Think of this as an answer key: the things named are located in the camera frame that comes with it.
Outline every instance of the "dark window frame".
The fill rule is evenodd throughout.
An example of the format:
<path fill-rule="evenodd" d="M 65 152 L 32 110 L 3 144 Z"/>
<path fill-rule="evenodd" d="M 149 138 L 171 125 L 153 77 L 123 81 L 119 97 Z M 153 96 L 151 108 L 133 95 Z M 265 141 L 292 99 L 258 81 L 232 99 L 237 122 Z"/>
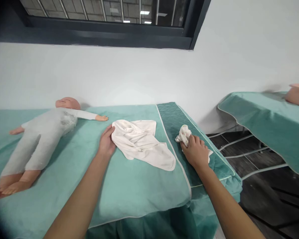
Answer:
<path fill-rule="evenodd" d="M 24 27 L 33 30 L 29 39 L 25 36 L 14 42 L 193 50 L 210 1 L 190 0 L 184 27 L 35 17 L 28 15 L 19 0 L 9 2 Z M 44 34 L 36 36 L 37 28 Z"/>

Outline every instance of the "metal table frame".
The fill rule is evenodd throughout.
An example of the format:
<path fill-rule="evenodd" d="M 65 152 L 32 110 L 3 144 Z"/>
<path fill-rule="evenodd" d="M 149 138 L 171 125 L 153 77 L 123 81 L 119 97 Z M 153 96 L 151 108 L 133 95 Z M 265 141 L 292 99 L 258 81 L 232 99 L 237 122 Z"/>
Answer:
<path fill-rule="evenodd" d="M 227 130 L 225 130 L 225 131 L 223 131 L 223 132 L 221 132 L 221 133 L 218 133 L 218 134 L 216 134 L 216 135 L 210 136 L 209 138 L 214 138 L 214 137 L 216 137 L 216 136 L 220 136 L 220 135 L 222 135 L 223 133 L 226 133 L 226 132 L 228 132 L 229 130 L 232 130 L 232 129 L 238 127 L 238 126 L 240 126 L 240 125 L 238 124 L 238 125 L 236 125 L 236 126 L 230 128 L 230 129 L 227 129 Z M 240 141 L 242 141 L 242 140 L 244 140 L 244 139 L 247 139 L 247 138 L 250 138 L 250 137 L 252 137 L 252 136 L 253 136 L 253 134 L 250 134 L 250 135 L 245 136 L 245 137 L 243 137 L 243 138 L 241 138 L 241 139 L 238 139 L 238 140 L 235 140 L 235 141 L 233 141 L 233 142 L 231 142 L 231 143 L 228 143 L 228 144 L 224 145 L 223 147 L 221 147 L 221 148 L 219 149 L 219 151 L 222 151 L 224 148 L 226 148 L 226 147 L 229 146 L 229 145 L 233 145 L 233 144 L 235 144 L 235 143 L 237 143 L 237 142 L 240 142 Z M 240 154 L 240 155 L 236 155 L 236 156 L 229 156 L 229 157 L 225 157 L 225 158 L 227 158 L 227 159 L 229 159 L 229 158 L 240 158 L 240 157 L 244 157 L 244 156 L 246 156 L 246 155 L 250 155 L 250 154 L 253 154 L 253 153 L 257 153 L 257 152 L 262 153 L 262 152 L 263 152 L 264 150 L 266 150 L 266 149 L 269 149 L 269 147 L 268 147 L 268 146 L 264 146 L 264 147 L 262 147 L 262 142 L 259 141 L 259 149 L 256 149 L 256 150 L 253 150 L 253 151 L 244 153 L 244 154 Z M 255 171 L 253 171 L 253 172 L 251 172 L 251 173 L 245 175 L 244 177 L 242 177 L 242 180 L 245 180 L 246 178 L 249 178 L 251 175 L 254 175 L 254 174 L 257 174 L 257 173 L 261 173 L 261 172 L 265 172 L 265 171 L 269 171 L 269 170 L 273 170 L 273 169 L 278 169 L 278 168 L 283 168 L 283 167 L 287 167 L 287 166 L 288 166 L 288 165 L 287 165 L 286 163 L 284 163 L 284 164 L 279 164 L 279 165 L 271 166 L 271 167 L 268 167 L 268 168 L 263 168 L 263 169 L 255 170 Z"/>

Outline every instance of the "doll arm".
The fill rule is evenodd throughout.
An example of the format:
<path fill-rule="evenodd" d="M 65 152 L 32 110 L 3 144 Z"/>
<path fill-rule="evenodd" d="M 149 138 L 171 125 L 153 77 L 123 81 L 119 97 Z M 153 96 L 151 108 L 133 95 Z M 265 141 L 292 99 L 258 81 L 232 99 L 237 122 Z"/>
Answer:
<path fill-rule="evenodd" d="M 24 132 L 24 128 L 22 126 L 19 126 L 18 128 L 10 130 L 9 134 L 15 135 L 15 134 L 20 134 L 22 132 Z"/>
<path fill-rule="evenodd" d="M 76 116 L 86 120 L 95 120 L 98 115 L 87 111 L 76 110 Z"/>
<path fill-rule="evenodd" d="M 20 134 L 20 133 L 23 133 L 24 130 L 26 129 L 26 127 L 27 127 L 27 125 L 28 125 L 29 122 L 30 122 L 30 121 L 25 122 L 25 123 L 23 123 L 21 126 L 19 126 L 18 128 L 15 128 L 15 129 L 13 129 L 13 130 L 10 130 L 9 134 L 14 135 L 14 134 Z"/>
<path fill-rule="evenodd" d="M 67 109 L 67 112 L 70 114 L 76 115 L 78 118 L 86 119 L 86 120 L 98 120 L 98 121 L 107 121 L 109 118 L 106 116 L 99 116 L 97 114 L 82 111 L 82 110 L 73 110 L 73 109 Z"/>

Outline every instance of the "padded table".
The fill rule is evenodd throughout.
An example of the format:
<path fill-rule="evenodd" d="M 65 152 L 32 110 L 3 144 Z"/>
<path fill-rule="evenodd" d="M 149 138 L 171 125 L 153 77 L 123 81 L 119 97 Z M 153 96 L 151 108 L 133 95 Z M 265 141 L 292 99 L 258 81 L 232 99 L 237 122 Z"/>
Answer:
<path fill-rule="evenodd" d="M 286 162 L 282 167 L 289 166 L 299 174 L 299 106 L 285 101 L 285 95 L 286 92 L 233 92 L 218 108 L 279 154 Z"/>
<path fill-rule="evenodd" d="M 0 173 L 20 135 L 8 131 L 46 110 L 0 110 Z M 158 105 L 87 108 L 109 116 L 108 122 L 79 119 L 64 136 L 47 168 L 28 190 L 0 199 L 0 224 L 11 238 L 42 238 L 84 175 L 96 153 L 100 134 L 118 119 L 155 120 L 156 135 L 176 157 L 168 172 L 143 161 L 127 160 L 116 149 L 105 174 L 100 200 L 86 238 L 213 238 L 218 220 L 211 201 L 179 143 L 187 124 L 214 151 L 209 166 L 235 200 L 242 180 L 227 160 L 175 102 Z"/>

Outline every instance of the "folded cloth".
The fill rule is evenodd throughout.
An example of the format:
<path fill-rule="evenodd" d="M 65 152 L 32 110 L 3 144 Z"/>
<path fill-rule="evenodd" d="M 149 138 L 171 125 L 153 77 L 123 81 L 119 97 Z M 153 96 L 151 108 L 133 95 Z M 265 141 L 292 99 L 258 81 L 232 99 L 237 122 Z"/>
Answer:
<path fill-rule="evenodd" d="M 176 142 L 183 142 L 186 147 L 188 147 L 189 144 L 189 136 L 192 134 L 192 132 L 188 129 L 187 125 L 183 125 L 179 130 L 179 135 L 177 135 L 175 141 Z M 210 149 L 208 150 L 208 163 L 210 162 L 209 156 L 213 153 Z"/>
<path fill-rule="evenodd" d="M 174 170 L 176 164 L 174 155 L 166 143 L 160 143 L 155 138 L 156 121 L 129 122 L 120 119 L 114 121 L 112 126 L 115 126 L 112 141 L 127 159 L 136 158 L 166 171 Z"/>

